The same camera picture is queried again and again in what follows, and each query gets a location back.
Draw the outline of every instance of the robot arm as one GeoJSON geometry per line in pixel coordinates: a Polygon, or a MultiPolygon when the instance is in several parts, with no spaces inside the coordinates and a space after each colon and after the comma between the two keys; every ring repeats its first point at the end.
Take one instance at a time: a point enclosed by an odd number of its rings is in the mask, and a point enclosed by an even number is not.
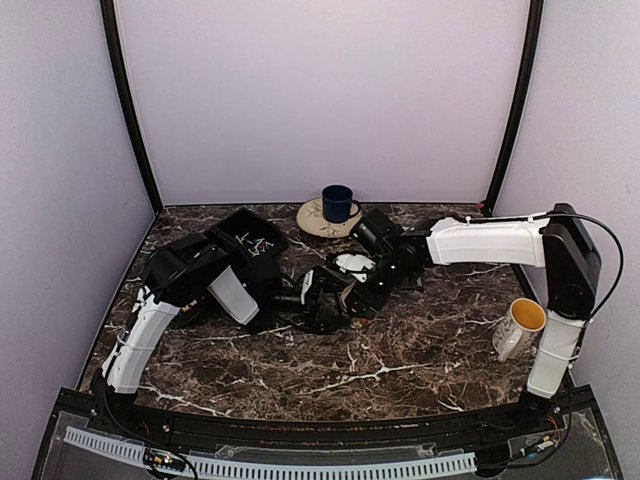
{"type": "Polygon", "coordinates": [[[180,313],[213,296],[239,324],[258,303],[231,267],[230,256],[204,234],[156,250],[142,273],[143,287],[111,354],[98,371],[115,393],[133,394],[160,337],[180,313]]]}
{"type": "MultiPolygon", "coordinates": [[[[558,204],[549,213],[575,211],[558,204]]],[[[351,316],[373,318],[393,288],[412,270],[425,266],[489,262],[546,267],[547,326],[527,390],[545,399],[555,395],[567,366],[576,358],[600,273],[600,255],[579,221],[544,213],[491,219],[447,217],[405,231],[374,210],[351,233],[378,256],[367,280],[343,298],[351,316]]]]}

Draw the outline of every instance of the brown marble table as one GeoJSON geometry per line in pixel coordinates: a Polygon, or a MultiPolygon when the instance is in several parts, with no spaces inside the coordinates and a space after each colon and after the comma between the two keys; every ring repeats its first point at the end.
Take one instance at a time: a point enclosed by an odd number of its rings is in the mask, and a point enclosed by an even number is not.
{"type": "MultiPolygon", "coordinates": [[[[402,225],[443,214],[479,214],[473,205],[378,205],[402,225]]],[[[275,221],[291,246],[283,270],[298,276],[325,255],[355,245],[325,240],[295,224],[299,205],[250,205],[275,221]]],[[[80,389],[106,358],[140,287],[149,253],[204,230],[238,206],[170,207],[151,229],[100,332],[80,389]]],[[[381,420],[515,402],[533,355],[499,363],[495,321],[522,296],[508,265],[429,269],[424,292],[398,290],[368,328],[314,336],[275,324],[247,335],[216,310],[165,332],[143,375],[137,403],[170,410],[269,420],[381,420]]]]}

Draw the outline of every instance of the black frame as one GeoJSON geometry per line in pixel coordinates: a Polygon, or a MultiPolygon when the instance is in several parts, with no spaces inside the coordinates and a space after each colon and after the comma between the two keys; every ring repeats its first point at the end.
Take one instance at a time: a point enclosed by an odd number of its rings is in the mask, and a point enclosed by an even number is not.
{"type": "Polygon", "coordinates": [[[136,109],[133,104],[133,96],[131,95],[131,88],[129,87],[129,80],[127,78],[127,69],[122,55],[122,45],[120,44],[120,34],[118,33],[118,22],[113,0],[100,0],[100,7],[102,8],[104,34],[109,49],[113,78],[115,79],[118,96],[120,97],[122,115],[124,115],[124,121],[127,125],[127,131],[129,132],[129,140],[133,147],[133,153],[136,157],[138,168],[140,169],[144,187],[147,190],[149,202],[151,202],[151,207],[157,215],[164,207],[162,199],[160,198],[160,192],[158,191],[158,185],[153,177],[149,156],[144,146],[142,131],[140,130],[136,109]]]}
{"type": "MultiPolygon", "coordinates": [[[[568,397],[560,392],[554,398],[560,408],[560,415],[568,413],[568,397]]],[[[89,427],[120,434],[108,421],[94,416],[93,395],[61,389],[49,416],[49,422],[38,451],[32,478],[38,479],[44,467],[51,436],[55,430],[60,412],[68,412],[85,417],[89,427]]],[[[579,411],[591,408],[598,430],[605,444],[605,451],[614,478],[623,478],[620,464],[615,455],[611,438],[607,431],[600,408],[591,387],[575,387],[571,393],[571,409],[579,411]]],[[[475,452],[478,458],[489,455],[497,449],[504,449],[511,437],[521,432],[504,432],[478,428],[479,423],[501,425],[505,418],[511,418],[516,404],[502,405],[462,413],[431,415],[408,418],[406,422],[381,420],[374,422],[274,422],[262,420],[238,420],[177,413],[157,408],[132,405],[129,413],[144,421],[155,432],[165,432],[157,439],[167,447],[188,453],[215,451],[219,445],[253,446],[274,449],[353,449],[393,447],[435,443],[439,451],[463,449],[475,452]]],[[[530,433],[547,430],[548,424],[532,428],[530,433]]]]}
{"type": "Polygon", "coordinates": [[[538,47],[538,36],[540,34],[540,25],[542,24],[542,10],[544,0],[531,0],[529,5],[529,20],[527,21],[527,31],[524,36],[524,47],[522,48],[522,58],[520,59],[520,70],[518,71],[518,79],[516,80],[516,89],[513,92],[513,101],[511,110],[509,111],[509,119],[507,127],[502,139],[502,146],[496,161],[496,167],[493,171],[493,177],[489,184],[487,197],[482,203],[482,213],[487,216],[493,215],[493,209],[496,207],[500,190],[507,175],[513,147],[516,143],[518,130],[520,129],[520,121],[524,112],[524,104],[529,91],[529,83],[531,81],[531,72],[533,71],[533,61],[536,56],[538,47]]]}
{"type": "MultiPolygon", "coordinates": [[[[140,175],[142,176],[144,186],[147,190],[149,201],[157,215],[162,211],[164,205],[153,176],[151,164],[149,163],[149,156],[147,155],[144,141],[142,139],[140,124],[136,115],[133,97],[131,95],[131,88],[129,87],[129,80],[127,78],[127,70],[124,63],[122,45],[120,43],[120,35],[118,32],[118,21],[116,18],[114,0],[100,0],[100,5],[102,7],[102,20],[104,23],[107,46],[109,47],[113,77],[118,89],[118,96],[120,97],[120,106],[127,124],[129,138],[135,153],[138,168],[140,169],[140,175]]],[[[527,30],[524,37],[522,57],[520,59],[520,69],[518,71],[518,79],[516,81],[515,91],[513,94],[511,110],[509,112],[502,146],[500,147],[500,153],[498,154],[489,190],[485,200],[481,202],[482,212],[487,216],[491,216],[493,214],[496,202],[498,201],[500,190],[504,183],[504,178],[513,153],[513,147],[515,145],[518,130],[520,128],[520,121],[522,120],[522,113],[524,111],[524,104],[529,90],[531,72],[533,71],[533,62],[538,45],[543,6],[544,0],[530,0],[529,19],[527,21],[527,30]]]]}

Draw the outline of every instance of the cable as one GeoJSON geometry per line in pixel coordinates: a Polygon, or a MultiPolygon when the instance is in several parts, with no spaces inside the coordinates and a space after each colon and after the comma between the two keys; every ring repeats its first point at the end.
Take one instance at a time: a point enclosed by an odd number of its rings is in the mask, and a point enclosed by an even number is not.
{"type": "Polygon", "coordinates": [[[493,464],[488,464],[488,465],[477,465],[477,467],[479,469],[485,469],[485,470],[491,470],[491,469],[511,469],[511,470],[515,470],[515,469],[520,469],[520,468],[533,468],[533,467],[537,467],[538,465],[546,462],[547,460],[549,460],[551,457],[553,457],[559,450],[560,447],[562,447],[564,445],[564,443],[567,441],[567,438],[569,438],[569,434],[571,433],[571,419],[573,417],[572,415],[572,403],[571,403],[571,379],[569,378],[569,375],[565,375],[565,387],[567,389],[567,413],[569,415],[569,418],[567,420],[567,428],[565,430],[565,434],[564,436],[558,440],[558,442],[556,443],[556,446],[553,450],[551,450],[551,452],[549,454],[547,454],[544,458],[540,459],[537,462],[534,463],[525,463],[525,464],[519,464],[519,465],[509,465],[509,463],[515,461],[515,460],[520,460],[522,458],[526,458],[526,455],[522,454],[522,451],[518,452],[515,455],[512,455],[510,458],[508,458],[507,460],[504,460],[502,462],[499,463],[493,463],[493,464]]]}
{"type": "Polygon", "coordinates": [[[513,221],[513,222],[524,222],[524,221],[528,221],[528,220],[544,220],[545,218],[560,218],[560,217],[564,217],[564,218],[577,218],[579,220],[585,220],[587,222],[593,223],[594,225],[597,225],[598,227],[602,228],[605,232],[607,232],[607,234],[611,237],[611,239],[615,242],[616,247],[618,248],[618,255],[619,255],[619,264],[618,264],[618,273],[616,275],[615,280],[613,281],[613,284],[611,285],[611,288],[609,289],[609,291],[606,293],[606,295],[602,298],[602,300],[600,301],[600,303],[591,311],[591,313],[588,315],[588,318],[586,318],[585,320],[589,321],[591,320],[596,313],[598,313],[600,311],[600,309],[605,305],[605,303],[607,303],[609,301],[609,299],[611,298],[611,295],[613,295],[613,292],[616,290],[616,288],[618,288],[618,284],[620,283],[620,279],[622,278],[622,272],[624,270],[624,250],[622,248],[622,243],[620,242],[620,239],[618,238],[618,236],[615,234],[615,232],[613,230],[611,230],[611,228],[606,225],[604,222],[601,222],[600,220],[590,217],[588,215],[583,215],[581,213],[571,213],[571,212],[547,212],[547,213],[543,213],[541,215],[536,215],[536,216],[531,216],[531,217],[488,217],[488,218],[471,218],[465,221],[468,221],[469,223],[475,223],[475,224],[479,224],[479,223],[491,223],[491,222],[507,222],[507,221],[513,221]]]}
{"type": "Polygon", "coordinates": [[[108,401],[108,397],[107,397],[107,388],[109,388],[108,385],[107,385],[107,379],[109,378],[109,374],[111,373],[111,369],[113,367],[113,364],[115,363],[115,359],[116,359],[116,356],[114,355],[111,358],[111,362],[109,363],[109,366],[107,367],[107,371],[106,371],[106,374],[104,376],[104,389],[102,391],[102,395],[103,395],[102,400],[104,402],[104,407],[105,407],[107,415],[109,416],[111,421],[115,424],[116,427],[118,427],[120,430],[122,430],[128,436],[133,437],[133,438],[137,438],[138,440],[142,441],[145,446],[147,446],[147,444],[148,444],[148,445],[154,446],[154,447],[156,447],[156,448],[158,448],[160,450],[163,450],[165,452],[169,452],[172,455],[178,457],[180,460],[182,460],[189,467],[189,470],[191,470],[191,472],[193,473],[194,480],[198,480],[198,471],[196,470],[196,467],[194,467],[193,464],[187,459],[187,457],[185,457],[181,453],[177,453],[177,452],[171,451],[165,445],[162,445],[160,443],[154,442],[153,440],[151,440],[149,438],[145,438],[142,435],[138,435],[137,433],[132,432],[131,430],[125,428],[118,421],[118,419],[115,417],[115,415],[111,411],[111,407],[109,407],[109,401],[108,401]]]}
{"type": "Polygon", "coordinates": [[[604,304],[607,303],[607,301],[609,301],[609,298],[611,298],[611,295],[613,295],[613,292],[616,290],[616,288],[618,288],[618,284],[620,283],[620,279],[622,278],[622,271],[624,270],[624,250],[622,249],[622,243],[620,242],[620,239],[618,238],[618,236],[614,233],[613,230],[611,230],[611,228],[609,228],[608,225],[606,225],[605,223],[601,222],[596,218],[589,217],[588,215],[582,215],[580,213],[549,212],[537,217],[533,217],[533,219],[542,220],[544,218],[554,218],[554,217],[577,218],[579,220],[585,220],[587,222],[593,223],[594,225],[599,226],[605,232],[607,232],[611,237],[611,239],[615,242],[616,247],[618,248],[618,255],[620,258],[619,264],[618,264],[618,273],[607,294],[604,297],[602,297],[602,300],[600,301],[600,303],[589,314],[589,318],[587,320],[591,320],[595,316],[595,314],[600,311],[600,309],[604,306],[604,304]]]}

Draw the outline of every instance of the white wall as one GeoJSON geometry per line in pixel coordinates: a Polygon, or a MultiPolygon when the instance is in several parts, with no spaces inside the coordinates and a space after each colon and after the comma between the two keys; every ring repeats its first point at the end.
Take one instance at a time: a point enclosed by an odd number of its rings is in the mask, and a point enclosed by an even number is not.
{"type": "Polygon", "coordinates": [[[484,198],[528,0],[117,5],[165,203],[484,198]]]}
{"type": "Polygon", "coordinates": [[[30,478],[152,220],[96,0],[0,2],[0,478],[30,478]]]}
{"type": "MultiPolygon", "coordinates": [[[[627,267],[589,329],[576,379],[593,386],[626,478],[640,478],[640,3],[546,2],[531,90],[498,214],[534,212],[557,201],[610,225],[627,267]]],[[[603,254],[600,292],[617,269],[613,243],[594,229],[603,254]]],[[[535,277],[542,289],[542,278],[535,277]]]]}

